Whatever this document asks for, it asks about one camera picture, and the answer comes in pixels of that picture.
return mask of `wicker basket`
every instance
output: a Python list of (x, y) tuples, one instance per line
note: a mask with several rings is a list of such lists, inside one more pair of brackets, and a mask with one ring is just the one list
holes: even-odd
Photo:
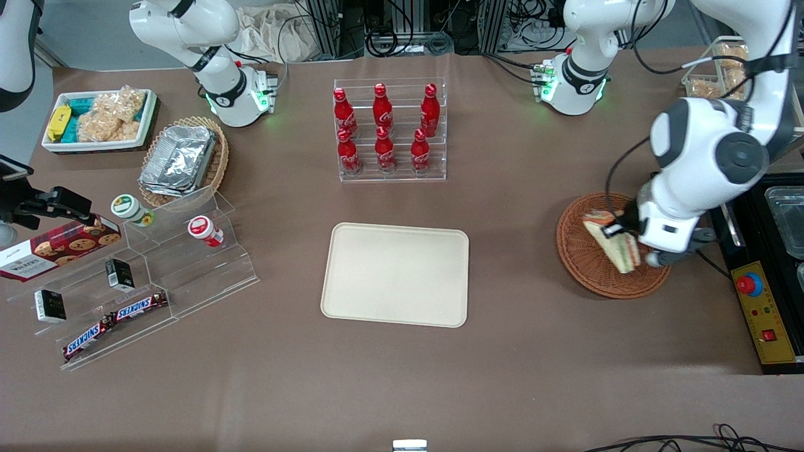
[[(220, 187), (220, 183), (224, 180), (224, 173), (226, 172), (226, 165), (229, 162), (229, 145), (226, 143), (226, 136), (224, 136), (223, 130), (221, 130), (220, 126), (217, 125), (214, 121), (207, 119), (205, 117), (187, 117), (184, 119), (179, 119), (178, 121), (174, 122), (171, 125), (189, 125), (189, 126), (198, 126), (202, 125), (207, 127), (209, 130), (212, 130), (217, 134), (217, 141), (215, 142), (215, 147), (212, 149), (212, 157), (209, 160), (209, 165), (207, 165), (207, 172), (204, 175), (204, 180), (201, 183), (201, 187), (206, 187), (207, 185), (212, 185), (216, 190)], [(150, 159), (151, 154), (154, 152), (154, 147), (156, 147), (156, 143), (159, 142), (159, 138), (167, 130), (162, 129), (162, 132), (159, 132), (156, 138), (151, 142), (150, 147), (148, 148), (148, 153), (146, 154), (145, 158), (142, 159), (142, 168), (144, 169), (148, 164), (148, 160)], [(155, 193), (151, 193), (147, 191), (142, 185), (140, 185), (140, 192), (142, 193), (142, 197), (145, 201), (148, 201), (148, 204), (154, 206), (155, 208), (162, 206), (164, 204), (169, 203), (170, 201), (177, 199), (178, 196), (169, 196), (169, 195), (157, 195)]]
[[(615, 209), (623, 209), (629, 201), (622, 193), (611, 193), (610, 198)], [(556, 245), (570, 274), (587, 289), (609, 298), (640, 298), (658, 289), (670, 274), (670, 267), (655, 268), (646, 264), (645, 256), (650, 249), (639, 244), (642, 264), (630, 273), (617, 271), (583, 224), (583, 216), (593, 210), (606, 210), (604, 192), (576, 199), (559, 220)]]

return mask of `red button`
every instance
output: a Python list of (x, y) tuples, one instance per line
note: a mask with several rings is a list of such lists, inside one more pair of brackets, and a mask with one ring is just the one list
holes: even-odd
[(737, 290), (739, 290), (741, 294), (750, 295), (756, 289), (757, 283), (754, 282), (753, 278), (750, 276), (737, 278)]
[(765, 342), (773, 342), (776, 340), (776, 333), (773, 330), (762, 330), (762, 338)]

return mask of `table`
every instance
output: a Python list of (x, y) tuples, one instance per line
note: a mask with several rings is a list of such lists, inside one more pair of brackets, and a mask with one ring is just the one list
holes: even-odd
[[(645, 54), (669, 68), (700, 49)], [(449, 78), (447, 182), (342, 185), (333, 79), (420, 74)], [(292, 66), (275, 114), (226, 129), (221, 191), (262, 281), (76, 372), (59, 371), (54, 345), (32, 336), (29, 306), (5, 304), (3, 449), (353, 451), (427, 438), (440, 452), (570, 451), (711, 434), (715, 422), (802, 448), (804, 380), (758, 375), (736, 297), (715, 270), (688, 259), (648, 298), (614, 301), (559, 262), (560, 213), (599, 191), (611, 163), (677, 97), (680, 75), (651, 75), (629, 52), (611, 74), (593, 111), (564, 117), (480, 57)], [(163, 102), (158, 129), (210, 115), (187, 70), (54, 75), (56, 94), (153, 89)], [(141, 163), (142, 153), (37, 149), (31, 180), (70, 187), (105, 215), (115, 195), (137, 193)], [(623, 163), (614, 189), (634, 193), (655, 169), (645, 148)], [(466, 232), (466, 324), (324, 317), (330, 232), (343, 221)]]

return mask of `red bottle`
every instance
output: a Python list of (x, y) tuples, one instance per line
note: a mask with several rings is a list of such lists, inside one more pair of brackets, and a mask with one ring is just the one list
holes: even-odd
[(436, 99), (436, 85), (428, 83), (425, 86), (425, 99), (421, 102), (421, 128), (426, 137), (435, 137), (438, 129), (438, 116), (441, 114), (441, 105)]
[(352, 137), (358, 136), (357, 120), (355, 120), (355, 109), (347, 101), (347, 94), (343, 88), (336, 88), (333, 91), (335, 98), (335, 120), (338, 121), (338, 129), (346, 128)]
[(341, 159), (343, 172), (348, 176), (360, 174), (362, 167), (357, 156), (357, 147), (351, 140), (349, 130), (342, 127), (338, 131), (338, 157)]
[(388, 139), (388, 129), (377, 127), (377, 142), (374, 144), (377, 152), (377, 164), (379, 171), (384, 175), (389, 175), (396, 170), (396, 159), (394, 158), (394, 143)]
[(374, 110), (374, 123), (377, 127), (385, 127), (388, 130), (388, 136), (394, 136), (394, 112), (391, 106), (391, 101), (385, 96), (385, 84), (378, 83), (374, 85), (374, 105), (371, 106)]
[(416, 129), (413, 144), (410, 146), (411, 161), (413, 163), (413, 174), (416, 176), (426, 175), (430, 171), (430, 145), (425, 139), (425, 132)]

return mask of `clear acrylic rack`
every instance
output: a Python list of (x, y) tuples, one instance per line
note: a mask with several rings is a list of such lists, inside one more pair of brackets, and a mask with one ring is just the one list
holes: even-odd
[[(374, 85), (384, 83), (388, 99), (393, 105), (394, 156), (396, 170), (389, 175), (383, 174), (377, 165), (374, 144), (376, 126), (371, 105), (374, 103)], [(427, 138), (430, 145), (430, 171), (426, 175), (416, 177), (413, 174), (410, 147), (413, 134), (421, 121), (421, 102), (425, 98), (425, 85), (433, 83), (438, 87), (436, 98), (441, 105), (436, 136)], [(358, 157), (363, 164), (363, 171), (356, 176), (343, 172), (338, 159), (338, 123), (334, 124), (334, 156), (338, 164), (338, 175), (341, 182), (416, 182), (446, 180), (447, 178), (447, 80), (444, 77), (417, 77), (401, 79), (349, 79), (335, 80), (335, 88), (343, 88), (347, 99), (355, 109), (358, 133), (352, 141), (357, 146)]]
[[(124, 222), (125, 240), (30, 281), (4, 281), (6, 296), (9, 302), (29, 303), (33, 309), (38, 290), (62, 295), (67, 320), (37, 322), (40, 328), (35, 335), (55, 341), (54, 362), (63, 363), (62, 347), (105, 314), (166, 292), (167, 306), (116, 325), (61, 367), (80, 368), (260, 280), (232, 228), (229, 216), (234, 211), (220, 193), (205, 187), (155, 208), (154, 222), (147, 228)], [(187, 223), (198, 215), (209, 217), (224, 232), (221, 246), (212, 248), (187, 233)], [(105, 262), (112, 258), (131, 266), (134, 291), (124, 294), (109, 287)], [(31, 318), (35, 321), (34, 312)]]

